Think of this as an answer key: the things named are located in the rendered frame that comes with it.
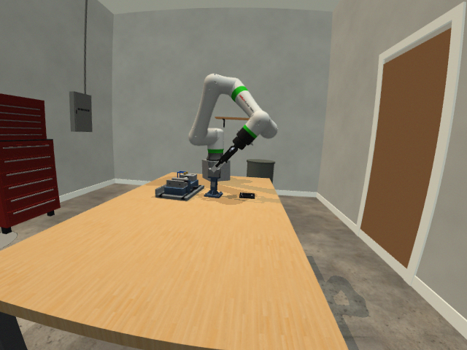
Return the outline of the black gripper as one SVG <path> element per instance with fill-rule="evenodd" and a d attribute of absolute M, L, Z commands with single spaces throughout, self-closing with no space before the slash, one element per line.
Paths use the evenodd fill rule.
<path fill-rule="evenodd" d="M 246 147 L 246 144 L 243 144 L 238 137 L 233 140 L 234 145 L 229 148 L 229 150 L 216 162 L 216 164 L 211 168 L 213 172 L 216 172 L 218 168 L 221 168 L 227 161 L 230 159 L 235 152 L 238 151 L 238 148 L 243 150 Z M 237 150 L 237 151 L 236 151 Z"/>

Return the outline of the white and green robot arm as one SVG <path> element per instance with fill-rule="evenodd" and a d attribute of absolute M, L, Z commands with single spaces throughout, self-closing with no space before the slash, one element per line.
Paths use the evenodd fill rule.
<path fill-rule="evenodd" d="M 252 142 L 259 134 L 266 139 L 271 139 L 277 134 L 276 123 L 257 105 L 239 79 L 210 74 L 204 80 L 198 113 L 188 136 L 192 145 L 207 145 L 208 161 L 218 161 L 223 156 L 223 130 L 208 128 L 213 109 L 220 94 L 229 95 L 250 118 L 236 134 L 243 144 L 254 145 Z"/>

